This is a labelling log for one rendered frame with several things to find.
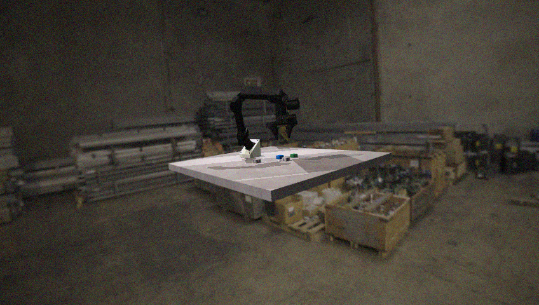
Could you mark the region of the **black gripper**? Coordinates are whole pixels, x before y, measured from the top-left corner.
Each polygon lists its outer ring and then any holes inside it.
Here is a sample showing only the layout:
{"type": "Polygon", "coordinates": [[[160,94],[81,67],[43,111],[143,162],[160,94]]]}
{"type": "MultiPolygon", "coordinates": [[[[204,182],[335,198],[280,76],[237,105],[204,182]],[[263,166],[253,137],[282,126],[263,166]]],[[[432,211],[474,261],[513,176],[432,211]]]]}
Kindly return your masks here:
{"type": "Polygon", "coordinates": [[[280,115],[281,115],[282,112],[283,112],[283,114],[287,113],[286,111],[276,111],[276,113],[275,113],[276,121],[266,123],[266,128],[270,127],[269,129],[272,131],[273,135],[275,136],[275,138],[277,140],[278,140],[278,129],[279,129],[279,127],[277,127],[278,125],[287,125],[285,127],[286,127],[288,138],[290,138],[291,131],[292,131],[293,127],[295,125],[297,125],[297,120],[294,120],[293,123],[280,122],[280,115]]]}

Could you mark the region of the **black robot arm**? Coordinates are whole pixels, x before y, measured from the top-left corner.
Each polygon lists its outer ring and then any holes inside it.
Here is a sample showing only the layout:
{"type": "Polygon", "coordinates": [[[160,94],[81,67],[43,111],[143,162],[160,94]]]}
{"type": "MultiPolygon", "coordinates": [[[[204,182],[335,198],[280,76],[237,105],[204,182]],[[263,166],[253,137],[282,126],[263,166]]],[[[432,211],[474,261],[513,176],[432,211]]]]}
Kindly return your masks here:
{"type": "MultiPolygon", "coordinates": [[[[288,95],[284,93],[280,88],[270,89],[268,91],[257,91],[257,90],[242,90],[237,96],[234,96],[229,104],[229,108],[234,112],[235,121],[237,126],[237,140],[238,145],[245,146],[246,150],[251,150],[256,144],[252,142],[248,136],[248,128],[244,127],[243,116],[242,116],[242,103],[247,100],[263,99],[269,100],[271,103],[275,103],[276,111],[284,111],[286,108],[288,110],[299,109],[300,103],[297,97],[288,98],[288,95]],[[283,98],[283,100],[282,100],[283,98]]],[[[293,123],[296,120],[296,114],[289,115],[289,112],[280,115],[280,122],[293,123]]]]}

